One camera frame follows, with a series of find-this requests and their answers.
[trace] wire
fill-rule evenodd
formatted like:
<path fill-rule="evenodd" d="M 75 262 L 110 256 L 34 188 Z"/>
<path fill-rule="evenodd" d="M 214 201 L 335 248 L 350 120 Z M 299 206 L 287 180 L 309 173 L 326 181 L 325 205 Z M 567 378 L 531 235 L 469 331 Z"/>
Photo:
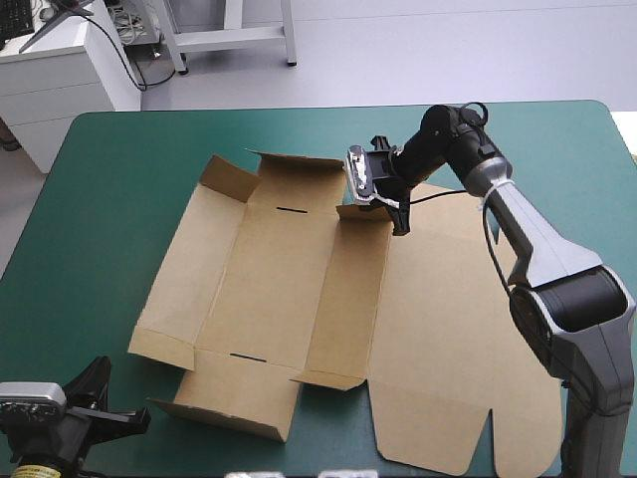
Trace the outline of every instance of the wire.
<path fill-rule="evenodd" d="M 76 10 L 68 7 L 67 5 L 65 5 L 65 3 L 63 1 L 60 0 L 51 0 L 52 3 L 55 3 L 58 7 L 62 7 L 65 10 L 71 12 L 73 15 L 76 15 L 78 17 L 82 17 L 84 18 L 87 22 L 95 25 L 96 27 L 98 27 L 98 29 L 104 33 L 106 35 L 106 38 L 108 39 L 108 41 L 110 42 L 110 44 L 112 45 L 113 49 L 115 50 L 115 52 L 117 53 L 117 57 L 119 58 L 119 62 L 121 63 L 121 65 L 123 66 L 124 70 L 126 71 L 126 75 L 128 76 L 128 78 L 130 79 L 130 81 L 132 82 L 132 84 L 141 92 L 146 92 L 148 90 L 148 87 L 154 87 L 157 85 L 161 85 L 163 83 L 166 83 L 167 81 L 169 81 L 175 74 L 175 71 L 173 70 L 172 73 L 165 78 L 164 80 L 161 80 L 160 82 L 156 82 L 156 83 L 150 83 L 148 84 L 145 80 L 143 80 L 143 83 L 140 84 L 137 82 L 137 80 L 134 78 L 133 74 L 130 72 L 130 70 L 128 69 L 128 65 L 126 64 L 126 61 L 124 60 L 123 56 L 121 55 L 121 53 L 119 52 L 119 49 L 117 48 L 117 45 L 115 44 L 114 39 L 108 34 L 108 32 L 102 27 L 102 25 L 100 25 L 98 22 L 96 22 L 95 20 L 93 20 L 91 17 L 88 17 L 87 15 L 84 15 L 80 12 L 77 12 Z"/>
<path fill-rule="evenodd" d="M 124 45 L 132 45 L 146 31 L 141 17 L 124 9 L 121 3 L 118 2 L 107 9 L 119 39 Z"/>
<path fill-rule="evenodd" d="M 487 207 L 482 208 L 482 228 L 485 231 L 485 240 L 487 241 L 487 249 L 489 250 L 489 255 L 491 256 L 491 260 L 494 263 L 494 267 L 496 268 L 496 272 L 498 273 L 498 278 L 500 279 L 500 283 L 502 284 L 503 289 L 507 293 L 509 299 L 511 298 L 511 290 L 509 289 L 509 285 L 507 284 L 507 278 L 505 277 L 504 272 L 502 272 L 502 267 L 500 266 L 500 262 L 498 261 L 498 257 L 496 256 L 496 251 L 494 251 L 494 245 L 491 242 L 491 236 L 489 235 L 489 223 L 487 222 Z"/>
<path fill-rule="evenodd" d="M 430 199 L 436 199 L 437 197 L 449 196 L 451 194 L 463 194 L 465 192 L 467 191 L 465 191 L 464 189 L 458 189 L 457 191 L 438 192 L 436 194 L 432 194 L 431 196 L 425 196 L 421 197 L 420 199 L 416 199 L 415 201 L 411 201 L 409 204 L 419 204 L 421 202 L 429 201 Z"/>
<path fill-rule="evenodd" d="M 175 76 L 175 73 L 177 73 L 177 71 L 173 69 L 172 73 L 170 75 L 168 75 L 166 78 L 164 78 L 163 80 L 161 80 L 159 82 L 155 82 L 155 83 L 147 83 L 146 82 L 146 78 L 143 75 L 143 71 L 141 70 L 141 67 L 139 66 L 139 63 L 137 62 L 137 60 L 133 59 L 132 62 L 135 65 L 135 67 L 137 68 L 137 70 L 139 71 L 139 77 L 141 78 L 141 85 L 143 87 L 146 87 L 146 88 L 163 85 L 164 83 L 170 81 L 170 79 Z"/>

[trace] white desk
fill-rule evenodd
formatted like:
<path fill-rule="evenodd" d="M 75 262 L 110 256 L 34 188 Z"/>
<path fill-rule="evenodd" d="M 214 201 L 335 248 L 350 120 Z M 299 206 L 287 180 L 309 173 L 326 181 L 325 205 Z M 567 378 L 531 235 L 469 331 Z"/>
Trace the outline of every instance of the white desk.
<path fill-rule="evenodd" d="M 96 0 L 88 9 L 125 59 L 103 0 Z M 36 31 L 41 26 L 36 17 Z M 69 18 L 19 54 L 29 38 L 10 40 L 0 51 L 0 118 L 38 168 L 48 172 L 78 115 L 139 111 L 141 93 L 105 35 L 83 18 Z"/>

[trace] gray floor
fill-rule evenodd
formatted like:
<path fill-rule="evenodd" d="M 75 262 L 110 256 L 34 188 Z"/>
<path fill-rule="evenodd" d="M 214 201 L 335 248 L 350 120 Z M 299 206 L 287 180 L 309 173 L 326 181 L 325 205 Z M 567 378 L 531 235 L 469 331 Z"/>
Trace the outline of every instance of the gray floor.
<path fill-rule="evenodd" d="M 246 23 L 280 18 L 245 0 Z M 219 1 L 173 0 L 181 28 L 219 25 Z M 281 48 L 193 54 L 146 110 L 595 99 L 637 111 L 637 1 L 294 0 L 299 65 Z M 149 81 L 171 68 L 143 62 Z M 0 151 L 0 273 L 44 181 Z"/>

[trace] cardboard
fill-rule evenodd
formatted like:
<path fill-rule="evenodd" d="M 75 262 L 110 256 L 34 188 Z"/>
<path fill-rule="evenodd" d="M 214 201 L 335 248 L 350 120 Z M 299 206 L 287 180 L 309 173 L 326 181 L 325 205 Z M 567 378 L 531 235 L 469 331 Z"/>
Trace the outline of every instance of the cardboard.
<path fill-rule="evenodd" d="M 462 474 L 492 411 L 499 475 L 547 468 L 559 387 L 515 329 L 477 201 L 415 206 L 394 238 L 383 209 L 335 207 L 341 161 L 260 155 L 258 175 L 213 157 L 157 273 L 129 351 L 188 371 L 155 403 L 285 441 L 300 382 L 367 380 L 388 459 Z"/>

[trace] cable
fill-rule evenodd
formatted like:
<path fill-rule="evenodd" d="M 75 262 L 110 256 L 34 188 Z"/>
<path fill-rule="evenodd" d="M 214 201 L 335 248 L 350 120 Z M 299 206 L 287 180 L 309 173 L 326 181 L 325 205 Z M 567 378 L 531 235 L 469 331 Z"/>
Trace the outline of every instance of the cable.
<path fill-rule="evenodd" d="M 498 278 L 500 279 L 500 283 L 502 284 L 503 289 L 507 293 L 509 299 L 511 298 L 511 290 L 509 289 L 509 285 L 507 284 L 507 278 L 505 277 L 504 272 L 502 272 L 502 267 L 500 266 L 500 262 L 498 261 L 498 257 L 496 256 L 496 251 L 494 250 L 494 245 L 491 243 L 491 236 L 489 235 L 489 224 L 487 222 L 487 207 L 482 208 L 482 228 L 485 231 L 485 240 L 487 241 L 487 249 L 489 250 L 489 255 L 491 256 L 491 260 L 494 263 L 494 267 L 496 268 L 496 272 L 498 273 Z"/>
<path fill-rule="evenodd" d="M 421 202 L 425 202 L 430 199 L 436 199 L 437 197 L 449 196 L 451 194 L 463 194 L 465 192 L 467 191 L 465 191 L 464 189 L 458 189 L 457 191 L 438 192 L 436 194 L 432 194 L 431 196 L 425 196 L 425 197 L 421 197 L 420 199 L 416 199 L 415 201 L 411 201 L 409 204 L 419 204 Z"/>
<path fill-rule="evenodd" d="M 73 15 L 76 15 L 78 17 L 82 17 L 84 18 L 87 22 L 95 25 L 96 27 L 98 27 L 98 29 L 104 33 L 106 35 L 106 38 L 108 39 L 108 41 L 110 42 L 110 44 L 112 45 L 113 49 L 115 50 L 115 52 L 117 53 L 117 57 L 119 58 L 119 62 L 121 63 L 121 65 L 123 66 L 124 70 L 126 71 L 126 74 L 128 76 L 128 78 L 130 79 L 130 81 L 132 82 L 132 84 L 141 92 L 146 92 L 148 90 L 148 87 L 154 87 L 156 85 L 161 85 L 163 83 L 166 83 L 168 80 L 170 80 L 174 74 L 175 71 L 173 70 L 172 73 L 165 78 L 164 80 L 161 80 L 160 82 L 157 83 L 151 83 L 148 84 L 146 81 L 143 81 L 142 84 L 139 84 L 137 82 L 137 80 L 134 78 L 133 74 L 130 72 L 130 70 L 128 69 L 128 66 L 126 65 L 126 61 L 124 60 L 123 56 L 121 55 L 121 53 L 119 52 L 119 49 L 117 48 L 117 45 L 115 44 L 114 39 L 108 34 L 108 32 L 102 27 L 102 25 L 100 25 L 98 22 L 96 22 L 95 20 L 93 20 L 91 17 L 88 17 L 87 15 L 84 15 L 80 12 L 75 11 L 74 9 L 68 7 L 67 5 L 64 4 L 64 2 L 60 1 L 60 0 L 51 0 L 52 3 L 55 3 L 56 6 L 58 7 L 62 7 L 65 10 L 71 12 Z"/>
<path fill-rule="evenodd" d="M 141 77 L 141 85 L 145 88 L 149 88 L 149 87 L 156 87 L 158 85 L 163 85 L 164 83 L 170 81 L 170 79 L 172 77 L 175 76 L 175 73 L 177 73 L 176 70 L 172 70 L 172 73 L 170 75 L 168 75 L 166 78 L 164 78 L 163 80 L 159 81 L 159 82 L 155 82 L 155 83 L 147 83 L 146 82 L 146 78 L 143 75 L 143 71 L 141 70 L 141 67 L 139 66 L 139 63 L 137 62 L 137 60 L 132 60 L 133 64 L 135 65 L 135 67 L 137 68 L 137 70 L 139 71 L 139 76 Z"/>

